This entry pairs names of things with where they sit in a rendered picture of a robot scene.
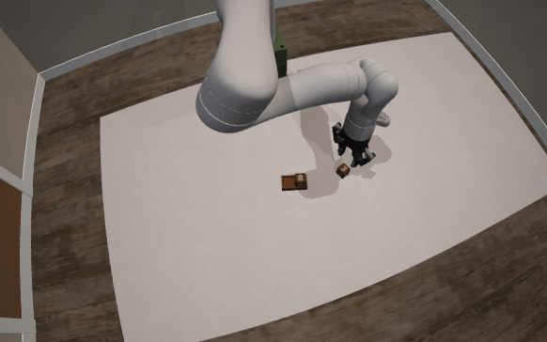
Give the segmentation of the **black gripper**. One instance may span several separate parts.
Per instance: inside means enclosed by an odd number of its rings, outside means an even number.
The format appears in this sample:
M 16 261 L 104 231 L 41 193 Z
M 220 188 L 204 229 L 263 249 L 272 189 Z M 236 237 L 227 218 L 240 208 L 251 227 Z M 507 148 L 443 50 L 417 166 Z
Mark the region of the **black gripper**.
M 366 141 L 355 141 L 344 132 L 344 129 L 343 127 L 341 127 L 340 122 L 332 127 L 332 129 L 334 142 L 338 143 L 338 155 L 341 156 L 345 152 L 346 146 L 351 149 L 353 157 L 351 167 L 356 167 L 358 164 L 360 166 L 363 166 L 366 163 L 369 163 L 376 156 L 374 152 L 370 153 L 370 151 L 368 150 L 368 143 L 371 137 Z M 344 140 L 342 139 L 342 137 Z M 365 157 L 363 158 L 364 152 Z

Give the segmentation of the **brown wooden tray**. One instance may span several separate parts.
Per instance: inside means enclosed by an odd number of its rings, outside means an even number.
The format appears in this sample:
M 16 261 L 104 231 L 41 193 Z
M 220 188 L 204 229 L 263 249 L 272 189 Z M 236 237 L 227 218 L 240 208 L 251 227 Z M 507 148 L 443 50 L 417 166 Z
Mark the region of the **brown wooden tray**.
M 295 187 L 295 175 L 281 176 L 282 180 L 282 191 L 296 191 L 296 190 L 307 190 L 307 179 L 305 175 L 306 184 L 305 186 Z

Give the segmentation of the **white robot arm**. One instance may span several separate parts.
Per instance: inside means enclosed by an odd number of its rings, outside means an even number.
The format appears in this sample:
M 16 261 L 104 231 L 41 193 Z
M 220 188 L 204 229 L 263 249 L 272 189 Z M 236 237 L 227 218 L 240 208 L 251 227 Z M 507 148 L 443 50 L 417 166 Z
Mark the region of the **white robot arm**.
M 343 124 L 351 139 L 366 141 L 376 125 L 389 126 L 382 109 L 398 94 L 399 83 L 376 58 L 323 63 L 278 79 L 274 0 L 216 0 L 216 13 L 223 31 L 195 101 L 199 118 L 212 130 L 241 132 L 343 101 L 351 101 Z

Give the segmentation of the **brown calendar cube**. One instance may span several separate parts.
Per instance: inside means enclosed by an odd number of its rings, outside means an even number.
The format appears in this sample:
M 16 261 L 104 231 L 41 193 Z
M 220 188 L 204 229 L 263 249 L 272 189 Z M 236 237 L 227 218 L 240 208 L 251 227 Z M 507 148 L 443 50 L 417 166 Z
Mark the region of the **brown calendar cube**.
M 295 174 L 294 176 L 295 180 L 295 187 L 305 186 L 305 173 L 299 173 Z
M 343 163 L 340 167 L 337 168 L 336 173 L 342 179 L 344 179 L 350 173 L 350 170 L 351 169 L 346 164 Z

